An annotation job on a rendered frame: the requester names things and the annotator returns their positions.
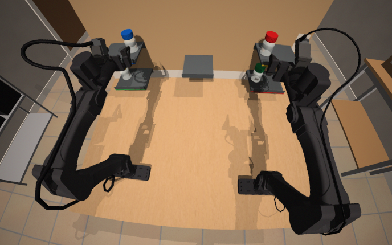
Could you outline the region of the white bottle with yellow cap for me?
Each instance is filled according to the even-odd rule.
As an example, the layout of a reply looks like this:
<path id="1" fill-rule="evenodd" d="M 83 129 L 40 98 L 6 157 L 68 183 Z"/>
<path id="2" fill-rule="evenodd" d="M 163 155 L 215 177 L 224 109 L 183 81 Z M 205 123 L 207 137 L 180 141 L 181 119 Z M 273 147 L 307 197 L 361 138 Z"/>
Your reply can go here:
<path id="1" fill-rule="evenodd" d="M 124 71 L 120 71 L 120 74 L 124 80 L 129 80 L 132 77 L 128 68 L 126 68 Z"/>

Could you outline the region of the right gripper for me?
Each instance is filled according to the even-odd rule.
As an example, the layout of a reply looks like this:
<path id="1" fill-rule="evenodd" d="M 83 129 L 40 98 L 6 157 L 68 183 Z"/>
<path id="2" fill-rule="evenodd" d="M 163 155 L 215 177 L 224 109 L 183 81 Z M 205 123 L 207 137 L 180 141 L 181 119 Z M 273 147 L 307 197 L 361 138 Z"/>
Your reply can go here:
<path id="1" fill-rule="evenodd" d="M 298 43 L 295 65 L 293 62 L 278 60 L 277 57 L 275 57 L 273 54 L 270 54 L 266 76 L 271 76 L 277 67 L 277 72 L 275 75 L 273 75 L 272 79 L 276 82 L 283 82 L 287 90 L 291 84 L 297 82 L 298 78 L 304 72 L 307 65 L 311 63 L 311 61 L 311 44 Z"/>

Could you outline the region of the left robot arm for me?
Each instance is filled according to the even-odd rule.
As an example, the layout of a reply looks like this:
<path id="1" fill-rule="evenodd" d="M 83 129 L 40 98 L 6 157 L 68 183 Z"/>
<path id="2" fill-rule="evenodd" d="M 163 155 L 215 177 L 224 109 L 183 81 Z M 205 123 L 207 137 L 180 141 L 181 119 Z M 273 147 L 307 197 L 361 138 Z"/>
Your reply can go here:
<path id="1" fill-rule="evenodd" d="M 32 175 L 38 180 L 42 177 L 43 169 L 50 167 L 41 184 L 53 195 L 78 201 L 86 200 L 92 189 L 111 175 L 147 181 L 150 166 L 132 164 L 130 155 L 126 154 L 111 154 L 103 162 L 76 171 L 81 147 L 90 126 L 104 106 L 108 94 L 105 89 L 111 77 L 101 70 L 89 51 L 77 54 L 72 62 L 70 70 L 82 85 L 75 93 L 76 108 L 67 125 L 65 123 L 56 148 L 57 141 L 52 148 L 54 152 L 50 152 L 43 165 L 34 165 Z"/>

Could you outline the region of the white bottle with red cap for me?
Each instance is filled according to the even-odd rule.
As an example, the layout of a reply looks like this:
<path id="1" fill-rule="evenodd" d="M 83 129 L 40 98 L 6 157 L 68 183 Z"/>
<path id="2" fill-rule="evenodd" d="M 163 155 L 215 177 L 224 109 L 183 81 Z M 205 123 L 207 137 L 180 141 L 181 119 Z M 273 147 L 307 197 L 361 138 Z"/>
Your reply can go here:
<path id="1" fill-rule="evenodd" d="M 263 41 L 260 49 L 260 54 L 263 56 L 270 56 L 277 41 L 278 34 L 273 31 L 267 31 L 265 40 Z"/>

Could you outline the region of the clear glass bottle with blue cap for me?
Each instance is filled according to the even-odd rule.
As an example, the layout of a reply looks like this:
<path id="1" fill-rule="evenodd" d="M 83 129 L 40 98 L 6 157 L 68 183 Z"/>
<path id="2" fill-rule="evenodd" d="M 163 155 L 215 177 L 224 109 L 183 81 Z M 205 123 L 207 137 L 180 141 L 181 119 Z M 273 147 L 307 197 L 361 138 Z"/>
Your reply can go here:
<path id="1" fill-rule="evenodd" d="M 126 29 L 121 32 L 126 47 L 130 46 L 130 53 L 133 54 L 138 51 L 138 45 L 131 29 Z"/>

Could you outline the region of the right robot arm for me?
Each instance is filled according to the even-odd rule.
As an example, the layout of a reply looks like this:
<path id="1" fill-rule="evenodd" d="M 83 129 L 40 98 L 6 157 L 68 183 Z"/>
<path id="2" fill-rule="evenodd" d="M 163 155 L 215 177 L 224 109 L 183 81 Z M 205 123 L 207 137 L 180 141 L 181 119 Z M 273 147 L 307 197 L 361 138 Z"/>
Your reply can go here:
<path id="1" fill-rule="evenodd" d="M 310 196 L 296 190 L 278 171 L 260 171 L 256 179 L 238 180 L 239 194 L 274 195 L 288 210 L 290 225 L 297 235 L 336 232 L 345 221 L 344 227 L 361 216 L 360 204 L 350 203 L 341 182 L 325 116 L 323 131 L 320 126 L 324 112 L 317 102 L 331 85 L 329 76 L 324 66 L 309 63 L 297 82 L 287 88 L 287 120 L 304 153 Z M 345 220 L 339 203 L 343 204 Z"/>

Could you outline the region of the white bottle with green cap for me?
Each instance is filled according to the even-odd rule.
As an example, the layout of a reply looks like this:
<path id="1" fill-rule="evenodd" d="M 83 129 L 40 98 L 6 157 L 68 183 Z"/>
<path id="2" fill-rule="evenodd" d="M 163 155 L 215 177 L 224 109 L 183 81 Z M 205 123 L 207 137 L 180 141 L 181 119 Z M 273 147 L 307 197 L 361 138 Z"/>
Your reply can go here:
<path id="1" fill-rule="evenodd" d="M 255 69 L 254 69 L 254 71 L 252 73 L 251 80 L 253 82 L 255 82 L 255 83 L 260 82 L 260 79 L 261 79 L 261 77 L 263 75 L 263 72 L 264 72 L 265 68 L 266 67 L 262 67 L 261 66 L 261 63 L 257 63 L 256 66 L 255 66 Z"/>

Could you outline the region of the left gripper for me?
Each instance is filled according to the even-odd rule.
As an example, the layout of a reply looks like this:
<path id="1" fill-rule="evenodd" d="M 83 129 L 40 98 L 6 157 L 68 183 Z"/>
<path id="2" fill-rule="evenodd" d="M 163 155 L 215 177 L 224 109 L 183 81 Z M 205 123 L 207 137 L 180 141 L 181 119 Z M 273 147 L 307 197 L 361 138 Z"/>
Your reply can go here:
<path id="1" fill-rule="evenodd" d="M 112 77 L 115 71 L 124 71 L 126 68 L 131 68 L 132 66 L 129 46 L 125 47 L 120 51 L 122 55 L 122 59 L 124 61 L 123 63 L 121 62 L 121 58 L 118 54 L 117 56 L 110 56 L 109 54 L 107 56 L 104 56 L 101 49 L 101 45 L 90 46 L 90 49 L 91 49 L 91 54 L 99 64 L 101 70 L 108 73 L 110 77 Z"/>

